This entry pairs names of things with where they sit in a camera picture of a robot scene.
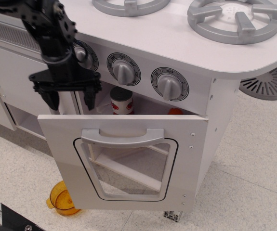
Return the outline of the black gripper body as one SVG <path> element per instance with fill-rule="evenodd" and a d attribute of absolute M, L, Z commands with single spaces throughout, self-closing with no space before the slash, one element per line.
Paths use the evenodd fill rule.
<path fill-rule="evenodd" d="M 59 91 L 91 91 L 102 90 L 101 75 L 98 72 L 83 68 L 73 55 L 53 62 L 45 60 L 48 69 L 29 76 L 38 93 Z"/>

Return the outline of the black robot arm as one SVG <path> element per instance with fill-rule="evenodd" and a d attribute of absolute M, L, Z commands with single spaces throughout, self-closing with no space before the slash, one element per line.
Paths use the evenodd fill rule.
<path fill-rule="evenodd" d="M 79 65 L 74 50 L 76 23 L 58 0 L 0 0 L 0 14 L 19 18 L 38 43 L 48 69 L 29 76 L 34 91 L 52 109 L 59 107 L 59 92 L 82 91 L 89 110 L 102 89 L 101 75 Z"/>

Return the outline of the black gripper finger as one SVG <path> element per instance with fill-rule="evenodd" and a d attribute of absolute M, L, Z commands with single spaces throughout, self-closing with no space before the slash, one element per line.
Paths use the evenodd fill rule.
<path fill-rule="evenodd" d="M 93 88 L 86 88 L 84 93 L 84 102 L 89 110 L 94 108 L 95 104 L 95 91 Z"/>
<path fill-rule="evenodd" d="M 59 95 L 56 91 L 42 92 L 42 99 L 47 103 L 47 105 L 52 109 L 57 111 L 59 107 Z"/>

